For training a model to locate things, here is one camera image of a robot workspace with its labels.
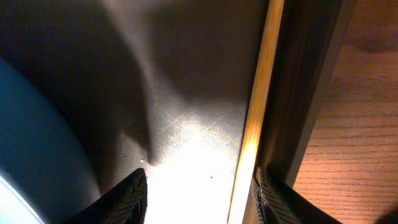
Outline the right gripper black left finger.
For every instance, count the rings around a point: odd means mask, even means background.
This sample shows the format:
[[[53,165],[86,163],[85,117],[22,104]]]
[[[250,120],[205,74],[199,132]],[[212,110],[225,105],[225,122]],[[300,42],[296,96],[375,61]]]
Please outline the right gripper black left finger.
[[[147,210],[147,178],[138,168],[66,223],[143,224]]]

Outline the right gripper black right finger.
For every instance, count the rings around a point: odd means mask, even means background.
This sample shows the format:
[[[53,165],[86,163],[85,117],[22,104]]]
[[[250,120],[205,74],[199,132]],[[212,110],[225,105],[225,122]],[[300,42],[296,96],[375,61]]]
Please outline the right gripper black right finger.
[[[251,194],[260,224],[340,223],[259,167],[251,181]]]

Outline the dark blue plate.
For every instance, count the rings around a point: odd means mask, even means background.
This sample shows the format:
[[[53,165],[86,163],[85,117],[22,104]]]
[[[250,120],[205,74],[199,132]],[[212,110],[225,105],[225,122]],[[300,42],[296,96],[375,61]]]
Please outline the dark blue plate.
[[[50,221],[61,223],[101,196],[71,127],[41,92],[1,61],[1,168]]]

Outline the wooden chopstick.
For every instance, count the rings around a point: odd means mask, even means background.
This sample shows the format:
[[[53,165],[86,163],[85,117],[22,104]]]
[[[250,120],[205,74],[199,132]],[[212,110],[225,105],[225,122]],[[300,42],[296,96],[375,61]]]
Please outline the wooden chopstick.
[[[284,0],[270,0],[257,60],[241,152],[236,170],[228,224],[242,224],[261,137]]]

